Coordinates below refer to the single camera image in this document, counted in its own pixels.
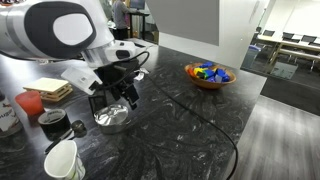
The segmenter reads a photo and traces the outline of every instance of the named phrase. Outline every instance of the marble table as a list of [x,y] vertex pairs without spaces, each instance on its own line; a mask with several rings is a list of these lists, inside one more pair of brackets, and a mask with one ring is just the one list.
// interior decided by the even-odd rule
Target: marble table
[[[237,76],[234,84],[205,90],[194,86],[184,72],[185,65],[205,60],[158,46],[149,51],[151,57],[144,67],[157,84],[238,142],[266,79],[229,68]],[[0,179],[50,179],[43,164],[44,150],[51,142],[37,124],[29,123],[14,97],[24,91],[24,85],[41,77],[61,79],[69,66],[81,68],[86,63],[69,60],[39,65],[0,56],[0,88],[24,126],[19,133],[0,139]],[[43,101],[46,109],[65,109],[71,122],[84,121],[88,134],[75,141],[86,168],[85,179],[222,179],[229,173],[225,170],[233,147],[219,131],[169,100],[148,79],[135,86],[140,100],[128,117],[134,123],[116,135],[100,132],[87,95],[76,87],[61,102]],[[109,103],[115,103],[108,96]],[[124,100],[116,103],[127,105]]]

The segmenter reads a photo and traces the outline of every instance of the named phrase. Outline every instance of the white cup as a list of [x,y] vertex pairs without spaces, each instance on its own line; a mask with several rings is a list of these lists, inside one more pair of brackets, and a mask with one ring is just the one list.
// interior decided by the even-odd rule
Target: white cup
[[57,144],[44,161],[46,173],[55,179],[82,179],[86,173],[78,154],[77,144],[66,140]]

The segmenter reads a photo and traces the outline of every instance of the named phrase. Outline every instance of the stainless steel bowl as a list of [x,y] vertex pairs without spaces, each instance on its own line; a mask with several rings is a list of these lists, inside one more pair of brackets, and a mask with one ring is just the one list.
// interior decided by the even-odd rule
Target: stainless steel bowl
[[94,114],[96,123],[104,134],[122,132],[130,124],[128,108],[122,105],[110,105]]

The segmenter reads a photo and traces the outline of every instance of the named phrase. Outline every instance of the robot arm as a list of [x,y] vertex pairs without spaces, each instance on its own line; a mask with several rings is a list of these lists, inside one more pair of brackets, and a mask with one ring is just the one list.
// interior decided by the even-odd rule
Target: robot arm
[[89,67],[135,55],[132,42],[115,41],[99,0],[28,0],[0,6],[0,51],[20,59],[70,59]]

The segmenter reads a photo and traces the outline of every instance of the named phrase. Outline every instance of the wooden bowl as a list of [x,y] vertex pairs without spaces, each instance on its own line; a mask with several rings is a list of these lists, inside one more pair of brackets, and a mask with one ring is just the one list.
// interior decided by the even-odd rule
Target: wooden bowl
[[225,67],[223,66],[219,66],[219,65],[216,65],[216,66],[212,66],[210,67],[209,69],[214,69],[214,68],[220,68],[220,69],[224,69],[226,71],[226,73],[228,74],[228,76],[230,77],[230,81],[229,82],[223,82],[223,83],[216,83],[216,82],[209,82],[209,81],[206,81],[204,79],[199,79],[197,77],[192,77],[189,73],[188,73],[188,69],[189,68],[195,68],[195,67],[198,67],[200,65],[202,65],[203,63],[194,63],[194,64],[189,64],[187,66],[184,67],[184,70],[186,71],[186,73],[188,74],[191,82],[199,87],[202,87],[202,88],[206,88],[206,89],[220,89],[222,88],[223,86],[226,86],[228,84],[231,84],[233,82],[235,82],[237,80],[236,76],[231,72],[229,71],[228,69],[226,69]]

